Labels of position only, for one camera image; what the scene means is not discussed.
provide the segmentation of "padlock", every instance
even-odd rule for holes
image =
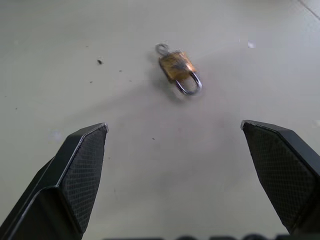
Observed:
[[[175,84],[177,88],[185,95],[194,95],[202,88],[202,83],[196,75],[196,69],[183,51],[169,52],[169,46],[164,43],[157,44],[155,50],[162,56],[159,59],[159,65],[168,78],[169,82]],[[186,90],[182,81],[192,77],[195,84],[195,90]]]

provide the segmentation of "white floor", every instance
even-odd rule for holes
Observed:
[[[240,124],[293,129],[320,153],[320,1],[304,3],[1,1],[0,222],[67,135],[107,122],[83,239],[286,233]],[[200,95],[168,84],[160,42],[188,53]]]

